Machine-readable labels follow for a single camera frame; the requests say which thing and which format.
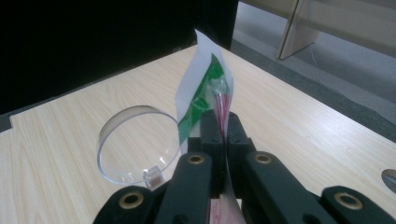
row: desk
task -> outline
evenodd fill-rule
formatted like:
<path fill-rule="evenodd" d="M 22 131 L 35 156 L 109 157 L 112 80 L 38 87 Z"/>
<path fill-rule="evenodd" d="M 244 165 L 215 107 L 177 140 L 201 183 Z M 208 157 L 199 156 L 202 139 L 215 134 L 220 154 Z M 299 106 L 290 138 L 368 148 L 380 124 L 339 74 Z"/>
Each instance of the desk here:
<path fill-rule="evenodd" d="M 97 169 L 103 125 L 132 105 L 176 116 L 175 94 L 195 47 L 11 117 L 0 133 L 0 223 L 91 223 L 122 186 Z M 310 191 L 360 191 L 396 217 L 381 180 L 396 144 L 224 50 L 234 77 L 232 111 L 258 150 L 278 156 Z"/>

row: floor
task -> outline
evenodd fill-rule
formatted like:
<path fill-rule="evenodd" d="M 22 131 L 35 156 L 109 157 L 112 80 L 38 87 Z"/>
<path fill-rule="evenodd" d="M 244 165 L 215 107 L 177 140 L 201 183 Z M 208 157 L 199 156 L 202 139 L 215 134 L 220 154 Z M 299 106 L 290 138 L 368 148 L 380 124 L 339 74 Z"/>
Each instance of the floor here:
<path fill-rule="evenodd" d="M 320 33 L 310 47 L 278 60 L 285 25 L 240 3 L 231 51 L 396 142 L 396 59 Z"/>

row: table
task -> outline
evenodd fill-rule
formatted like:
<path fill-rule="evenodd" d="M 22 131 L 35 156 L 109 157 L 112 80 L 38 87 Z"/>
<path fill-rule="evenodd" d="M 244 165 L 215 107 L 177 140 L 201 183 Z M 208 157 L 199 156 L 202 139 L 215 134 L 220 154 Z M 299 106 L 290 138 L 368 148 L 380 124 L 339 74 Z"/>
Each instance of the table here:
<path fill-rule="evenodd" d="M 0 133 L 0 223 L 91 223 L 122 186 L 97 169 L 98 134 L 114 114 L 152 105 L 176 116 L 175 94 L 196 47 L 11 117 Z M 223 50 L 234 77 L 232 111 L 258 150 L 278 156 L 310 191 L 342 185 L 396 217 L 381 180 L 396 144 Z"/>

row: plastic package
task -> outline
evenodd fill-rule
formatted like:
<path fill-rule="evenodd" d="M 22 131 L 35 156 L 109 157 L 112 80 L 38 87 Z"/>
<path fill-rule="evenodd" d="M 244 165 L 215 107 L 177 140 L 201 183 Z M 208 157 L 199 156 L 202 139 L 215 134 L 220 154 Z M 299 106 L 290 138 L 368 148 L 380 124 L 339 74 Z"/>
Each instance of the plastic package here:
<path fill-rule="evenodd" d="M 157 108 L 138 105 L 122 110 L 105 124 L 99 135 L 97 163 L 107 180 L 132 185 L 141 183 L 156 166 L 163 172 L 178 151 L 177 121 Z"/>

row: background table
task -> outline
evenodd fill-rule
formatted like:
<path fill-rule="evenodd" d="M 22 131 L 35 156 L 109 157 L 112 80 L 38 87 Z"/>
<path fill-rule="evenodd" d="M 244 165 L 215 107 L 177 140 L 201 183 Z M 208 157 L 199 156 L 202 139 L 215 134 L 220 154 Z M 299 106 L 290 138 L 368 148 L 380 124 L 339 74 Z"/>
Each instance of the background table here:
<path fill-rule="evenodd" d="M 195 51 L 182 50 L 11 117 L 0 133 L 0 223 L 91 223 L 122 186 L 96 165 L 98 134 L 114 114 L 152 105 L 176 116 L 175 94 Z M 223 51 L 234 76 L 232 111 L 258 150 L 278 156 L 310 191 L 342 185 L 396 217 L 381 180 L 396 144 Z"/>

